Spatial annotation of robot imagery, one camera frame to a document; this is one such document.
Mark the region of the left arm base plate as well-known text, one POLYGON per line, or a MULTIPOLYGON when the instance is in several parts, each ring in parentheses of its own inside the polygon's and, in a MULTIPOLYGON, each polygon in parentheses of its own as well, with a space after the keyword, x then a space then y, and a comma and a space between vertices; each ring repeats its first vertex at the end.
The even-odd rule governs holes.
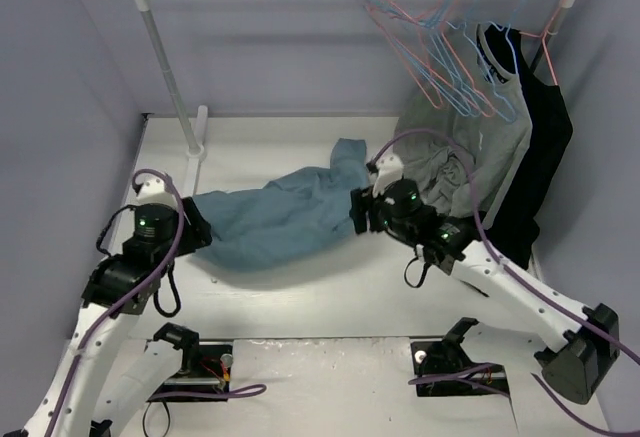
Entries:
POLYGON ((230 390, 232 365, 232 342, 204 341, 190 370, 172 375, 152 396, 172 403, 214 402, 213 396, 230 390))

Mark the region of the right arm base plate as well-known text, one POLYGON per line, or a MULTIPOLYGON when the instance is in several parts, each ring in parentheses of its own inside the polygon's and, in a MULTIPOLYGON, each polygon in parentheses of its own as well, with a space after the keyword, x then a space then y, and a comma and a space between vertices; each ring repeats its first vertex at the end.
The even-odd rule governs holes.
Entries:
POLYGON ((472 361, 459 343, 414 341, 410 351, 414 377, 409 385, 420 398, 510 396, 504 367, 472 361))

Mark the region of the blue t shirt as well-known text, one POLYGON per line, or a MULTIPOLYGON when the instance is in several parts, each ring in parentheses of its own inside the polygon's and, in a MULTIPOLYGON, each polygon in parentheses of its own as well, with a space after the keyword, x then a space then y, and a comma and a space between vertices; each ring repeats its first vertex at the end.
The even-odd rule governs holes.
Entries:
POLYGON ((196 257, 226 271, 256 272, 343 243, 355 235, 350 194, 369 185, 366 156, 365 141, 340 138, 327 167, 303 167, 259 189, 195 195, 212 234, 196 257))

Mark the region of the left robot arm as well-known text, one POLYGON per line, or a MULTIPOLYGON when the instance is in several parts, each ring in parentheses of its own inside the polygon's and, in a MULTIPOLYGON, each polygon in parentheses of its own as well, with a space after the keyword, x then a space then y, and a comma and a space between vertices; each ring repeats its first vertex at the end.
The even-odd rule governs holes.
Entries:
POLYGON ((164 194, 132 209, 133 233, 90 275, 73 336, 21 436, 115 436, 169 376, 185 377, 199 366, 197 333, 166 324, 133 376, 119 384, 115 396, 100 398, 121 345, 162 278, 173 272, 177 258, 212 241, 211 226, 190 197, 164 194))

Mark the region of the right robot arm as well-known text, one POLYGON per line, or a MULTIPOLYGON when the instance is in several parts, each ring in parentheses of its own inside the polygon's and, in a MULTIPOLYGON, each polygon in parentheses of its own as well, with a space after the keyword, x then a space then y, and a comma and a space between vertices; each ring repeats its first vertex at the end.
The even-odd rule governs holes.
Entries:
POLYGON ((425 269, 436 267, 498 302, 542 340, 534 357, 542 377, 565 399, 584 405, 619 356, 618 314, 600 303, 589 307, 532 277, 498 255, 465 219, 446 217, 423 203, 410 179, 350 194, 357 233, 384 232, 410 247, 425 269))

